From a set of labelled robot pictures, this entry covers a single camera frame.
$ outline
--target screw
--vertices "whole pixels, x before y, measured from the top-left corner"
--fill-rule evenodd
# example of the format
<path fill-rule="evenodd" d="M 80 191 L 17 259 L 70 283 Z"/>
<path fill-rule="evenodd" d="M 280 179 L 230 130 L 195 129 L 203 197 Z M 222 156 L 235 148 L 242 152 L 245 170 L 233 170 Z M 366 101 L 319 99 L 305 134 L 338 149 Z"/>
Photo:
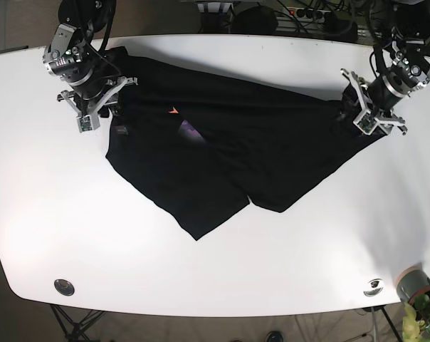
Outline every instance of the screw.
<path fill-rule="evenodd" d="M 420 67 L 418 67 L 418 66 L 412 66 L 412 67 L 411 67 L 411 73 L 412 73 L 414 76 L 418 76 L 418 75 L 421 73 L 421 69 L 420 69 Z"/>

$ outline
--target metal frame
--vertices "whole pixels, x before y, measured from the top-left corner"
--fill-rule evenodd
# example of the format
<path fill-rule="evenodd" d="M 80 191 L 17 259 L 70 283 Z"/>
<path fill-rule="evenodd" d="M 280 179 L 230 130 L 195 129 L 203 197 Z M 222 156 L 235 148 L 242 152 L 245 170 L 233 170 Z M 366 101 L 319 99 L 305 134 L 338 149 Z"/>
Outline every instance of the metal frame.
<path fill-rule="evenodd" d="M 50 305 L 51 305 L 52 312 L 55 315 L 58 321 L 58 324 L 60 324 L 60 327 L 63 330 L 63 333 L 65 334 L 65 338 L 68 340 L 68 342 L 81 342 L 81 341 L 100 342 L 99 340 L 90 340 L 85 334 L 85 332 L 91 326 L 93 326 L 93 324 L 95 324 L 101 317 L 103 317 L 106 314 L 106 311 L 90 310 L 82 321 L 80 321 L 79 323 L 76 323 L 59 305 L 55 305 L 55 304 L 50 304 Z M 73 327 L 73 330 L 71 332 L 69 332 L 66 329 L 60 315 Z"/>

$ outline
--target metal leg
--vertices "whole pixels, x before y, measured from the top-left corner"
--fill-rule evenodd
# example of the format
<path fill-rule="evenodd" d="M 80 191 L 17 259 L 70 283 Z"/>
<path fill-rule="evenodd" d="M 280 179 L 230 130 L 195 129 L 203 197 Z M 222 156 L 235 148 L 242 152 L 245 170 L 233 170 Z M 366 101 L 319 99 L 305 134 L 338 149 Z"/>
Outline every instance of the metal leg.
<path fill-rule="evenodd" d="M 374 316 L 374 308 L 372 308 L 372 322 L 373 322 L 373 341 L 379 342 L 377 318 Z"/>
<path fill-rule="evenodd" d="M 88 341 L 88 342 L 99 342 L 90 340 L 85 332 L 95 324 L 101 317 L 103 317 L 106 312 L 105 311 L 94 311 L 90 310 L 90 312 L 85 316 L 85 318 L 79 322 L 74 322 L 71 317 L 58 305 L 51 304 L 51 309 L 53 314 L 55 315 L 58 324 L 60 325 L 63 333 L 65 334 L 65 338 L 68 342 L 80 342 L 80 341 Z M 66 330 L 65 325 L 61 320 L 61 316 L 73 327 L 71 333 Z"/>
<path fill-rule="evenodd" d="M 397 329 L 395 329 L 395 326 L 392 323 L 391 319 L 389 318 L 389 315 L 387 314 L 386 310 L 384 310 L 384 307 L 381 308 L 381 311 L 383 311 L 384 317 L 386 317 L 387 323 L 389 323 L 389 326 L 391 327 L 392 331 L 394 332 L 394 335 L 397 338 L 398 342 L 403 342 L 402 337 L 400 337 L 399 332 L 397 331 Z"/>

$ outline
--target gray floor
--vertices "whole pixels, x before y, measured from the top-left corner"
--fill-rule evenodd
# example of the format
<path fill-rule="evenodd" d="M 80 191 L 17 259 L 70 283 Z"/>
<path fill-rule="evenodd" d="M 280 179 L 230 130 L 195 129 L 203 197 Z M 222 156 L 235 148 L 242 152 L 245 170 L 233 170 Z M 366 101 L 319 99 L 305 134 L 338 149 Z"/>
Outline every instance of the gray floor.
<path fill-rule="evenodd" d="M 61 0 L 9 0 L 6 47 L 48 45 L 56 31 Z M 177 0 L 118 0 L 112 37 L 196 33 L 201 25 L 194 4 Z"/>
<path fill-rule="evenodd" d="M 58 25 L 61 0 L 8 0 L 5 48 L 48 44 Z M 199 13 L 193 4 L 177 0 L 118 0 L 112 36 L 196 33 Z M 86 310 L 69 308 L 74 319 Z M 400 305 L 387 307 L 401 326 Z M 395 341 L 384 317 L 378 315 L 381 342 Z M 175 318 L 108 313 L 88 335 L 116 342 L 261 342 L 271 330 L 284 332 L 286 341 L 342 342 L 367 332 L 372 320 L 361 310 L 263 318 Z M 17 297 L 9 288 L 0 263 L 0 342 L 64 341 L 48 304 Z M 359 341 L 371 341 L 369 337 Z"/>

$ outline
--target flower pot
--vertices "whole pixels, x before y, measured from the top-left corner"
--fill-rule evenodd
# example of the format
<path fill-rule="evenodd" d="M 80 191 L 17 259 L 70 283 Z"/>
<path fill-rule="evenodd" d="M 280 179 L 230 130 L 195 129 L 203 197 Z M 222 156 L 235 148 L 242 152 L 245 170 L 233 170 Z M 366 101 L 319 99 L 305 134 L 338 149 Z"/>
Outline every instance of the flower pot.
<path fill-rule="evenodd" d="M 410 305 L 414 304 L 419 294 L 427 294 L 430 297 L 430 278 L 415 266 L 400 274 L 395 287 L 400 300 Z"/>

